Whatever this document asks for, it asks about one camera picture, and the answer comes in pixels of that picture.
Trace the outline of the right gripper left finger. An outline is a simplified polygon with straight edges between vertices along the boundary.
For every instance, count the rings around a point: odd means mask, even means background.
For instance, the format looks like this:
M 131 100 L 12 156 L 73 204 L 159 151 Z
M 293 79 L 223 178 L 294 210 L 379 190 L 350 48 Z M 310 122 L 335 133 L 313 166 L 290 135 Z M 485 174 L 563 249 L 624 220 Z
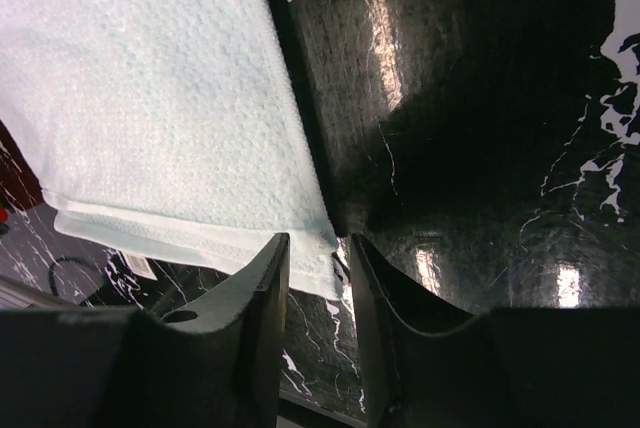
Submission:
M 5 427 L 273 427 L 290 238 L 162 318 L 135 307 L 1 314 Z

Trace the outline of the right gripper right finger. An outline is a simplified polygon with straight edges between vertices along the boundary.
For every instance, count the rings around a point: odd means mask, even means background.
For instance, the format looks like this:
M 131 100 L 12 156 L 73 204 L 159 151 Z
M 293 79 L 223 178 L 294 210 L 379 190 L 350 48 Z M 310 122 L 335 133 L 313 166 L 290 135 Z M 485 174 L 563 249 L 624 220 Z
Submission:
M 371 427 L 635 427 L 635 308 L 497 308 L 475 316 L 351 239 Z

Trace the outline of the white towel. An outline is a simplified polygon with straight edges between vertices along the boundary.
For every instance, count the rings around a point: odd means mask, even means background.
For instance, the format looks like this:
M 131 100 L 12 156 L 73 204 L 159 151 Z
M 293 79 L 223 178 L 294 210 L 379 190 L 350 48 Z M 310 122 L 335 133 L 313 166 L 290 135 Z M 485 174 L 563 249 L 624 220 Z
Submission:
M 59 232 L 228 274 L 286 233 L 341 296 L 267 0 L 1 0 L 1 119 Z

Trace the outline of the red plastic tray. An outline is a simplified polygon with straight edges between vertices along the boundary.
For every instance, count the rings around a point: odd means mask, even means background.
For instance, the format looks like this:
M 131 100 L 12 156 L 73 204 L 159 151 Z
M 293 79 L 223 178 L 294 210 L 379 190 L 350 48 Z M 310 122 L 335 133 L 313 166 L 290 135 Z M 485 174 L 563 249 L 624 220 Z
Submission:
M 44 202 L 40 184 L 9 131 L 1 124 L 1 236 L 18 212 Z

